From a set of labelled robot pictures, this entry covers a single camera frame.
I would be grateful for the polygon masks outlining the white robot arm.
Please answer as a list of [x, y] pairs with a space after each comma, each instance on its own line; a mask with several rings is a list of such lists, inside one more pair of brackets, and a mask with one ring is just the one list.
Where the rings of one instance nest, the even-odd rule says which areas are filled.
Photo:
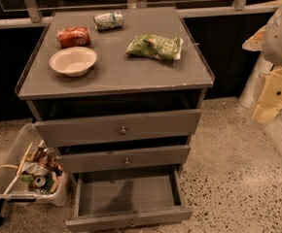
[[282, 110], [282, 5], [242, 47], [249, 51], [260, 51], [264, 59], [274, 66], [264, 76], [263, 88], [251, 114], [253, 122], [266, 125]]

